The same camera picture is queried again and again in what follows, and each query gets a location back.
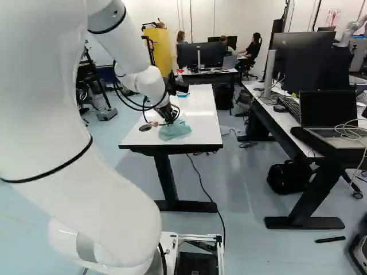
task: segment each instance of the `person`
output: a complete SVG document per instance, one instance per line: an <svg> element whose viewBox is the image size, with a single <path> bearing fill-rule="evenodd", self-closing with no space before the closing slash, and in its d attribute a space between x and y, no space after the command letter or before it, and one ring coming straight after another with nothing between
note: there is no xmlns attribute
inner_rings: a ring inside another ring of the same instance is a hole
<svg viewBox="0 0 367 275"><path fill-rule="evenodd" d="M179 30L177 33L177 38L176 38L176 52L177 52L177 45L180 44L188 44L188 42L185 41L185 32L183 30ZM180 64L180 60L178 58L178 52L177 52L177 65L180 69L182 69L182 64Z"/></svg>
<svg viewBox="0 0 367 275"><path fill-rule="evenodd" d="M185 32L183 30L178 31L176 42L177 42L177 44L188 44L185 41Z"/></svg>
<svg viewBox="0 0 367 275"><path fill-rule="evenodd" d="M228 46L227 36L221 36L219 41L225 46L225 50L231 52L232 54L236 54L236 51L231 46Z"/></svg>
<svg viewBox="0 0 367 275"><path fill-rule="evenodd" d="M246 48L246 50L240 51L239 54L244 54L244 56L249 60L255 60L259 55L262 42L263 39L261 38L260 33L254 33L252 35L252 41L250 45Z"/></svg>

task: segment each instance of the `woman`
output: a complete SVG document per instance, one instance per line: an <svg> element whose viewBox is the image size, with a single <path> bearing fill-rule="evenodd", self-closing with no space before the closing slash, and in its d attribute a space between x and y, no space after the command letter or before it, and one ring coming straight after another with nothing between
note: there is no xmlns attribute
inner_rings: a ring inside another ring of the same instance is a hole
<svg viewBox="0 0 367 275"><path fill-rule="evenodd" d="M178 31L176 42L177 44L187 44L185 41L185 32L183 30Z"/></svg>
<svg viewBox="0 0 367 275"><path fill-rule="evenodd" d="M259 55L262 42L263 39L261 38L260 33L254 33L252 35L252 42L250 45L246 48L246 50L243 50L239 53L244 53L247 59L255 60L255 58Z"/></svg>
<svg viewBox="0 0 367 275"><path fill-rule="evenodd" d="M185 41L185 32L183 30L179 30L177 33L177 39L176 39L176 51L177 51L177 45L180 44L188 44L188 42ZM177 65L180 69L182 69L182 64L180 63L180 58L178 56L177 51Z"/></svg>

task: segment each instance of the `yellow cabinet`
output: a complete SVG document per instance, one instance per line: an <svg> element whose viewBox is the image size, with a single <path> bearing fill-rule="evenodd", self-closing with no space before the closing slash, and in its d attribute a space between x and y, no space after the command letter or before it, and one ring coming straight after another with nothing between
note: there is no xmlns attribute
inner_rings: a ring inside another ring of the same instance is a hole
<svg viewBox="0 0 367 275"><path fill-rule="evenodd" d="M167 29L145 29L144 35L154 41L155 65L161 71L163 77L167 77L172 70L171 49Z"/></svg>

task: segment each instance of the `desk leg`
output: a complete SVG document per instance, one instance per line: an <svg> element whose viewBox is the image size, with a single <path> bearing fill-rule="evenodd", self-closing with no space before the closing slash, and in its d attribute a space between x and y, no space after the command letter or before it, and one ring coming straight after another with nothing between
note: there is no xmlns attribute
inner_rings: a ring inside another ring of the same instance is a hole
<svg viewBox="0 0 367 275"><path fill-rule="evenodd" d="M313 212L328 196L338 182L343 169L334 163L324 163L309 184L306 191L287 217L265 217L268 229L299 229L299 230L332 230L344 229L344 223L337 217L311 217Z"/></svg>
<svg viewBox="0 0 367 275"><path fill-rule="evenodd" d="M250 109L249 122L246 127L246 135L238 136L238 142L274 142L275 138L269 136L269 130L257 117L253 109Z"/></svg>
<svg viewBox="0 0 367 275"><path fill-rule="evenodd" d="M215 203L179 200L169 156L166 154L155 155L154 161L165 195L164 201L155 201L160 211L217 213Z"/></svg>
<svg viewBox="0 0 367 275"><path fill-rule="evenodd" d="M236 76L234 73L231 74L231 97L232 97L232 103L231 103L231 108L229 109L229 115L231 116L232 115L232 109L234 107L233 105L233 99L235 97L235 79L236 79Z"/></svg>

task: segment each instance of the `poster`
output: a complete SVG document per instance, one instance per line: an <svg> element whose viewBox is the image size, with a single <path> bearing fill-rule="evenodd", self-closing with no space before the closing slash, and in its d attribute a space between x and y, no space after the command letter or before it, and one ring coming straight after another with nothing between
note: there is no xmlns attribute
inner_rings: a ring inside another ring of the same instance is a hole
<svg viewBox="0 0 367 275"><path fill-rule="evenodd" d="M327 11L325 26L327 27L335 27L340 18L340 10L339 9L329 9Z"/></svg>

